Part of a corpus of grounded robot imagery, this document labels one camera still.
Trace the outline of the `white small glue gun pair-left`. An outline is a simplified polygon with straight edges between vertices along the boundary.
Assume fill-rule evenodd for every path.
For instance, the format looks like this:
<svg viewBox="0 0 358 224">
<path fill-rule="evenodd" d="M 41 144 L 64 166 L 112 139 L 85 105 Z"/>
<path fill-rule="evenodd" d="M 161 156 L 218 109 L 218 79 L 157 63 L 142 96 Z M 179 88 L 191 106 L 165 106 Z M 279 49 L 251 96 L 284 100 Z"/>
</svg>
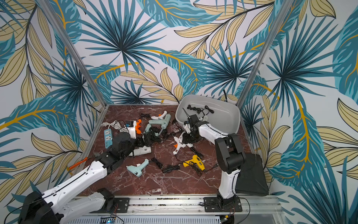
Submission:
<svg viewBox="0 0 358 224">
<path fill-rule="evenodd" d="M 174 140 L 176 142 L 176 145 L 174 145 L 176 147 L 176 149 L 173 151 L 174 155 L 177 155 L 181 148 L 193 147 L 193 144 L 191 144 L 191 143 L 186 143 L 186 144 L 183 143 L 183 134 L 184 134 L 184 132 L 181 133 L 180 137 L 174 136 Z"/>
</svg>

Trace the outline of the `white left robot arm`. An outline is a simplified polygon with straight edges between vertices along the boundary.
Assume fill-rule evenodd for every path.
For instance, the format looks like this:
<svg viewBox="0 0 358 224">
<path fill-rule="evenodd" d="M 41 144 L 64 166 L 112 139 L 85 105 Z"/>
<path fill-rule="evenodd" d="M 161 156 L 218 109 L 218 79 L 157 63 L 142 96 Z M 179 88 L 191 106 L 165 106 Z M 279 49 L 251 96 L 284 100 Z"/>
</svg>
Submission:
<svg viewBox="0 0 358 224">
<path fill-rule="evenodd" d="M 117 207 L 114 195 L 102 188 L 88 197 L 74 198 L 120 167 L 133 152 L 136 140 L 129 133 L 119 133 L 112 145 L 95 157 L 91 164 L 67 181 L 43 193 L 26 196 L 18 218 L 19 224 L 66 224 L 91 212 L 113 213 Z"/>
</svg>

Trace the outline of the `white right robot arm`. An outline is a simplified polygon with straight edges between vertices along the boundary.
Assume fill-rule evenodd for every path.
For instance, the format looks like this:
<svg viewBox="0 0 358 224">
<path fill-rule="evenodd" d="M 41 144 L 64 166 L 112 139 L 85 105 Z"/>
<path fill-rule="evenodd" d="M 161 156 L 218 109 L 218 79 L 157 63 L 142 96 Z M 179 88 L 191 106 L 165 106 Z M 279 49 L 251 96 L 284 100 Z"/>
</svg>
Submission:
<svg viewBox="0 0 358 224">
<path fill-rule="evenodd" d="M 200 136 L 215 145 L 217 163 L 222 170 L 216 199 L 214 202 L 205 202 L 204 205 L 220 211 L 235 208 L 240 202 L 235 187 L 241 166 L 246 161 L 240 138 L 236 134 L 224 133 L 214 128 L 207 121 L 200 121 L 197 115 L 189 116 L 184 127 L 194 137 Z"/>
</svg>

